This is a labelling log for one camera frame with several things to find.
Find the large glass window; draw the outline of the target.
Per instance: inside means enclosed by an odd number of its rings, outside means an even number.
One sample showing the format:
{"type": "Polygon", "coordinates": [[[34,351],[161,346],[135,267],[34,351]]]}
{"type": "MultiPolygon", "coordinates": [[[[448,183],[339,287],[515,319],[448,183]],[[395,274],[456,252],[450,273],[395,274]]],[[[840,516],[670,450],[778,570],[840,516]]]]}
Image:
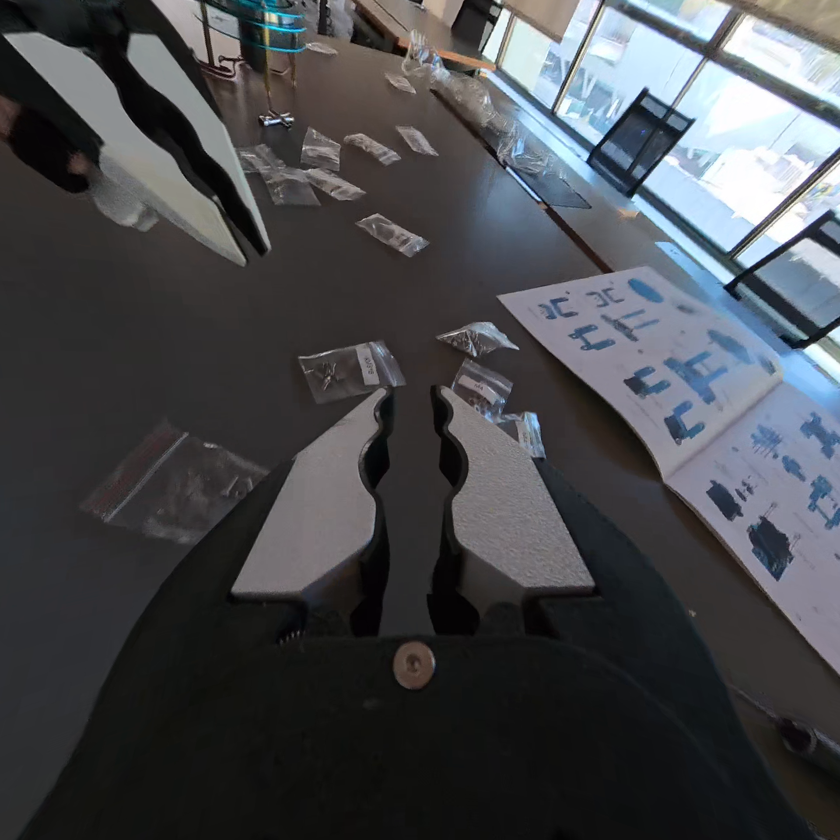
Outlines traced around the large glass window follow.
{"type": "Polygon", "coordinates": [[[839,2],[500,2],[481,47],[585,148],[643,89],[691,125],[644,200],[727,268],[838,216],[839,2]]]}

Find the teal ringed glass stand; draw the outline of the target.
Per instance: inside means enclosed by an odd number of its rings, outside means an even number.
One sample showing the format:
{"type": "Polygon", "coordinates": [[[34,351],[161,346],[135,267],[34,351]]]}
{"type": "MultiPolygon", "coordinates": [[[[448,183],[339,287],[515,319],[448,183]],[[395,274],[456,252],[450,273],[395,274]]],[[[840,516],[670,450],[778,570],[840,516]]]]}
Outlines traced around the teal ringed glass stand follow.
{"type": "Polygon", "coordinates": [[[194,15],[203,31],[206,58],[199,66],[210,76],[233,80],[245,66],[267,86],[273,77],[298,84],[298,56],[306,46],[305,17],[295,2],[197,1],[194,15]],[[235,40],[237,56],[216,56],[211,33],[235,40]]]}

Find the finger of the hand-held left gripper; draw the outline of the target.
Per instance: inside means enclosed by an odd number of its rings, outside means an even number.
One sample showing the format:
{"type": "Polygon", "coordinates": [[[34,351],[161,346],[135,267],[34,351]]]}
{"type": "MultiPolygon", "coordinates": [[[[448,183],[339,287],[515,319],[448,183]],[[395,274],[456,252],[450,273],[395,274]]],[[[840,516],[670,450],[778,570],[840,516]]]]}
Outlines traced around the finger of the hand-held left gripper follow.
{"type": "Polygon", "coordinates": [[[137,33],[129,37],[127,61],[154,91],[149,102],[158,109],[156,122],[180,153],[164,169],[171,178],[177,170],[181,183],[163,186],[162,176],[153,178],[154,187],[163,189],[161,207],[168,218],[221,256],[245,256],[235,230],[259,255],[267,255],[266,226],[215,100],[201,72],[196,80],[186,73],[196,68],[195,61],[187,56],[182,66],[158,35],[137,33]]]}
{"type": "MultiPolygon", "coordinates": [[[[118,165],[134,175],[143,187],[144,202],[153,207],[159,217],[166,219],[217,254],[215,250],[185,231],[176,220],[168,218],[166,208],[161,207],[163,189],[154,187],[153,178],[162,176],[163,186],[168,186],[171,182],[181,183],[179,171],[174,170],[175,178],[171,178],[165,170],[166,164],[175,163],[175,156],[142,134],[122,110],[114,84],[106,80],[99,70],[94,69],[92,60],[80,58],[67,47],[49,44],[48,39],[42,35],[11,35],[8,41],[48,82],[55,84],[64,100],[80,107],[82,118],[93,129],[101,130],[105,143],[101,148],[99,168],[105,170],[108,165],[118,165]]],[[[246,266],[248,256],[244,243],[250,243],[236,230],[234,235],[245,256],[227,258],[218,255],[237,266],[246,266]]]]}

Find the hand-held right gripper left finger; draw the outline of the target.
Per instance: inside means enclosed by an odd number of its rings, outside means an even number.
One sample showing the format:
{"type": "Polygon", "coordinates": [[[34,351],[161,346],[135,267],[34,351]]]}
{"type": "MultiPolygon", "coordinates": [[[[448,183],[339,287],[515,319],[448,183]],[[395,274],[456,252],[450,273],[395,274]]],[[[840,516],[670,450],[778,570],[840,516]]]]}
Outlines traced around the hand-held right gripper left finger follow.
{"type": "Polygon", "coordinates": [[[234,600],[335,612],[355,636],[380,632],[390,546],[378,487],[391,465],[394,396],[378,388],[294,458],[234,600]]]}

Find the illustrated instruction booklet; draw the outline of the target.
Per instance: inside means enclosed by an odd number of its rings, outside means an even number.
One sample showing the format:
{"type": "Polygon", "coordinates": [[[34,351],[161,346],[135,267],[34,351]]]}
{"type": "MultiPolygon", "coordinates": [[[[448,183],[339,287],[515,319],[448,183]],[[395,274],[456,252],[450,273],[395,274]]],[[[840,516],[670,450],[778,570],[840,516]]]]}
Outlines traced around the illustrated instruction booklet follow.
{"type": "Polygon", "coordinates": [[[732,315],[648,267],[499,297],[839,670],[839,422],[732,315]]]}

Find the black screwdriver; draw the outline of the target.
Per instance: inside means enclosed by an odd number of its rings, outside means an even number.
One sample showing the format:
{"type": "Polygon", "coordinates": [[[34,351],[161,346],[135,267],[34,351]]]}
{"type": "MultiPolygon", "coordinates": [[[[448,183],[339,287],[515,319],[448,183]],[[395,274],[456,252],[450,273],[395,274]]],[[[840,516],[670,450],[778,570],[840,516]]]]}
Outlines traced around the black screwdriver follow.
{"type": "Polygon", "coordinates": [[[825,772],[839,773],[838,743],[823,732],[787,717],[779,717],[775,727],[788,752],[825,772]]]}

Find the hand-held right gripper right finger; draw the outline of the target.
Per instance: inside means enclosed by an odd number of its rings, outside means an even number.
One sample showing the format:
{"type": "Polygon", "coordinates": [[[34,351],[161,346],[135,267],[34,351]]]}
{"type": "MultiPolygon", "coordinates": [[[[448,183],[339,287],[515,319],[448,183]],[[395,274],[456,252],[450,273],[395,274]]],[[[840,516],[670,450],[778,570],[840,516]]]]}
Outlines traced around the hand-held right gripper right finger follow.
{"type": "Polygon", "coordinates": [[[544,479],[526,451],[446,386],[430,391],[449,488],[429,592],[436,635],[475,634],[495,607],[596,592],[544,479]]]}

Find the crumpled clear plastic wrap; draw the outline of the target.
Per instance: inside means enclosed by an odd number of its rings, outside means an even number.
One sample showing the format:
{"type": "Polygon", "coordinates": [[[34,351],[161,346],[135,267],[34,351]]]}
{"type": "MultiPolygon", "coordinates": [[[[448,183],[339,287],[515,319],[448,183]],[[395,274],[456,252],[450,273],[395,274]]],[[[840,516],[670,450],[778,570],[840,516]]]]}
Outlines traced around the crumpled clear plastic wrap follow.
{"type": "Polygon", "coordinates": [[[499,131],[496,157],[502,166],[519,174],[534,177],[558,174],[557,156],[520,122],[510,122],[499,131]]]}
{"type": "Polygon", "coordinates": [[[467,123],[485,129],[499,114],[487,87],[477,78],[448,70],[427,37],[413,29],[402,60],[402,72],[410,81],[421,81],[467,123]]]}

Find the black mesh chair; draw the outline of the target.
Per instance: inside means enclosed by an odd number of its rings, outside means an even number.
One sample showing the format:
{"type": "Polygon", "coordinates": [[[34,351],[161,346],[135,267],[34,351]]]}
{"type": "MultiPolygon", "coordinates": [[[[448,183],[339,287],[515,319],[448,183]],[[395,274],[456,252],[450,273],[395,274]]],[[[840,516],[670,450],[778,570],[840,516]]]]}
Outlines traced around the black mesh chair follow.
{"type": "Polygon", "coordinates": [[[594,146],[586,163],[631,198],[695,122],[644,88],[594,146]]]}
{"type": "Polygon", "coordinates": [[[793,350],[839,327],[839,220],[834,210],[734,277],[725,291],[793,350]]]}

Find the dark grey desk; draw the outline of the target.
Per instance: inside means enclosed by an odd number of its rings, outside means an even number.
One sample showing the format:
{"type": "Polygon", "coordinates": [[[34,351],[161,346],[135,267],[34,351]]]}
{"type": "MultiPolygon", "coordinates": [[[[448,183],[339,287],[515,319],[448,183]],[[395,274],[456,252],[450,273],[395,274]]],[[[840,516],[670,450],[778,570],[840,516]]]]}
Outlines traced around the dark grey desk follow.
{"type": "Polygon", "coordinates": [[[406,376],[380,493],[392,545],[382,630],[431,628],[424,590],[448,483],[432,385],[459,356],[437,334],[489,320],[519,346],[491,355],[514,411],[537,413],[549,460],[655,564],[727,682],[838,739],[838,677],[716,537],[660,482],[624,421],[504,309],[503,293],[610,271],[592,262],[431,91],[385,80],[399,60],[339,44],[275,78],[293,131],[260,132],[257,77],[209,80],[235,145],[299,162],[312,126],[363,132],[341,172],[366,195],[274,206],[255,189],[271,253],[241,269],[166,223],[112,224],[2,150],[2,838],[56,782],[121,646],[187,547],[79,505],[161,420],[272,469],[358,399],[316,404],[300,354],[384,340],[406,376]],[[438,156],[414,153],[396,125],[438,156]],[[405,257],[355,223],[382,214],[429,245],[405,257]]]}

